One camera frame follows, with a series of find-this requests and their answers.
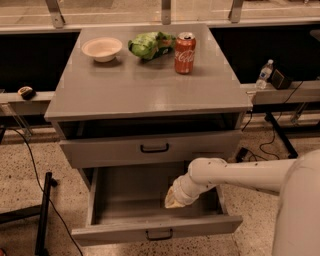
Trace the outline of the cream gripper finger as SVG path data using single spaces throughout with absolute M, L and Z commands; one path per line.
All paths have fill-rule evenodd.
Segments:
M 171 186 L 165 197 L 165 207 L 167 209 L 182 208 L 184 204 L 181 201 L 181 191 Z

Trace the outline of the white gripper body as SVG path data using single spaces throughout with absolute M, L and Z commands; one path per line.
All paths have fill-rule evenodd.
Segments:
M 215 184 L 196 183 L 189 174 L 179 176 L 172 185 L 181 191 L 181 201 L 184 206 L 193 204 L 202 193 L 215 187 Z

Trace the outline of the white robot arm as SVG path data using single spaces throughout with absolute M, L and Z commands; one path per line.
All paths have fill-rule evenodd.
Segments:
M 165 206 L 191 205 L 220 184 L 279 195 L 272 256 L 320 256 L 320 150 L 296 159 L 246 163 L 196 158 L 174 180 Z

